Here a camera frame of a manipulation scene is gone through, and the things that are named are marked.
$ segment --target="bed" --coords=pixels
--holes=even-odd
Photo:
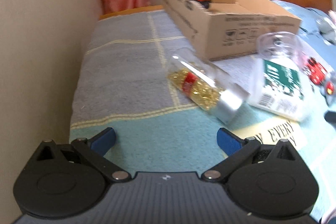
[[[281,1],[285,2],[278,4],[288,10],[293,9],[289,2],[317,9],[305,9],[308,15],[304,23],[309,26],[314,13],[331,8],[331,0]],[[336,68],[334,48],[325,44],[314,28],[304,27],[298,34],[306,54],[326,67]],[[132,175],[139,170],[201,174],[223,160],[225,155],[216,143],[217,130],[223,124],[203,112],[165,78],[167,60],[181,47],[191,45],[163,10],[99,21],[84,57],[73,100],[70,140],[90,138],[108,126],[113,127],[118,141],[105,157]],[[249,71],[254,62],[251,55],[216,64],[248,90]],[[323,119],[328,109],[324,98],[319,92],[314,96],[316,106],[300,124],[303,132],[300,141],[304,145],[299,152],[320,185],[312,211],[312,216],[319,220],[335,202],[336,185],[332,181],[336,168],[329,165],[329,159],[336,157],[336,132]],[[273,118],[271,113],[245,105],[227,128],[235,132]]]

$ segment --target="transparent plastic jar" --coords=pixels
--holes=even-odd
[[[224,123],[233,119],[249,95],[227,72],[198,58],[188,48],[172,55],[167,78],[203,110]]]
[[[301,40],[293,33],[267,33],[257,39],[259,58],[250,78],[248,104],[302,121],[311,110],[313,91],[304,65]]]

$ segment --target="teal fabric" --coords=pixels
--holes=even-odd
[[[176,90],[181,105],[173,106],[174,98],[169,95],[162,60],[167,60],[180,47],[191,46],[163,11],[146,14],[136,15],[142,21],[141,30],[129,25],[134,23],[134,15],[108,19],[97,27],[89,46],[91,52],[84,58],[73,102],[70,141],[77,137],[90,138],[110,126],[117,132],[117,142],[105,157],[132,175],[137,171],[197,171],[201,174],[225,157],[216,143],[216,133],[223,124]],[[117,41],[135,39],[141,31],[145,32],[139,34],[142,41]],[[320,58],[303,43],[309,55]],[[322,57],[325,53],[323,49],[319,51]],[[216,64],[241,86],[248,86],[253,56]],[[330,159],[336,158],[336,131],[323,118],[327,105],[317,88],[312,105],[310,117],[300,124],[308,144],[299,153],[320,186],[312,211],[312,216],[319,220],[335,200],[336,166],[330,164]],[[233,131],[273,116],[245,104],[227,128]]]

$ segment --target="open cardboard box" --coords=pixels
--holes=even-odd
[[[297,33],[301,22],[270,0],[212,0],[209,9],[192,0],[163,3],[196,52],[212,60],[254,53],[258,36]]]

